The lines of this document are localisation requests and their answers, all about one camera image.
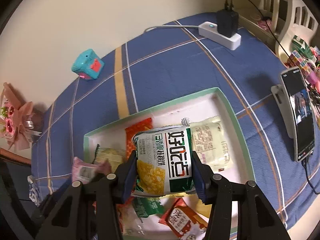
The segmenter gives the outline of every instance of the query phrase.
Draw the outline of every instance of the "white power strip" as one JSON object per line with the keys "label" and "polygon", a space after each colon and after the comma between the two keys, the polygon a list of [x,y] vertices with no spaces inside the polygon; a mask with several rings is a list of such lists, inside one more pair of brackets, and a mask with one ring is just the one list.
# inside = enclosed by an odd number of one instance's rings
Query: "white power strip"
{"label": "white power strip", "polygon": [[199,34],[212,41],[215,41],[228,49],[235,50],[241,44],[241,35],[236,33],[228,38],[218,33],[218,25],[211,22],[204,22],[199,25]]}

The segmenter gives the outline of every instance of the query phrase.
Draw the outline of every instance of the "cream colored snack package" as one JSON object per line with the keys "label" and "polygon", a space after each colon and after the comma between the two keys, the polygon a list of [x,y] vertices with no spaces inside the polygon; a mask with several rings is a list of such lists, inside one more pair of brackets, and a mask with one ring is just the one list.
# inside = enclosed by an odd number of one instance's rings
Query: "cream colored snack package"
{"label": "cream colored snack package", "polygon": [[201,162],[212,171],[223,171],[232,166],[228,144],[219,116],[190,124],[192,150],[196,151]]}
{"label": "cream colored snack package", "polygon": [[133,141],[138,178],[132,195],[163,196],[192,189],[189,127],[155,128],[137,133]]}

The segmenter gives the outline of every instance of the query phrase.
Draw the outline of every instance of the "white phone stand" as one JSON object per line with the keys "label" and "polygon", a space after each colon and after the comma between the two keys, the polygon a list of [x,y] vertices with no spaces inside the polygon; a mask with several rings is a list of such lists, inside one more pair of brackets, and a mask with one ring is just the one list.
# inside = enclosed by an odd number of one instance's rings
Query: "white phone stand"
{"label": "white phone stand", "polygon": [[287,129],[288,136],[294,138],[294,119],[292,116],[291,104],[288,97],[283,92],[282,85],[276,85],[271,87],[271,93],[273,94],[277,105],[280,109],[282,118],[284,120],[285,127]]}

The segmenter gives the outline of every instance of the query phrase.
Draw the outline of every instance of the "orange snack wrapper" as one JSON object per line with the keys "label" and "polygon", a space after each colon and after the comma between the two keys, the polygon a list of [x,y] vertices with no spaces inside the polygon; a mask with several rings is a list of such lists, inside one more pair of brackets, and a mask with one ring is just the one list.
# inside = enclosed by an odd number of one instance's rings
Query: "orange snack wrapper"
{"label": "orange snack wrapper", "polygon": [[162,215],[159,223],[169,226],[181,240],[202,239],[208,227],[208,223],[188,207],[182,198],[178,198],[172,208]]}
{"label": "orange snack wrapper", "polygon": [[130,157],[130,154],[133,150],[136,149],[135,145],[132,143],[132,137],[137,133],[137,132],[142,132],[146,130],[152,129],[152,118],[147,118],[145,120],[142,120],[141,122],[135,123],[134,125],[127,127],[125,129],[126,133],[126,140],[127,140],[127,146],[126,146],[126,151],[125,155],[126,158],[128,159]]}

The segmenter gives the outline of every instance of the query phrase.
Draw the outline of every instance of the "teal cube toy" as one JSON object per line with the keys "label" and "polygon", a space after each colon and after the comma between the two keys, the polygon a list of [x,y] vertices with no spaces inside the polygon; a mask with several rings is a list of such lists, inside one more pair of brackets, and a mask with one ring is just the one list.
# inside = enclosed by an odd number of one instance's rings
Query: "teal cube toy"
{"label": "teal cube toy", "polygon": [[98,78],[103,66],[104,62],[93,49],[87,49],[78,56],[71,70],[85,80],[92,80]]}

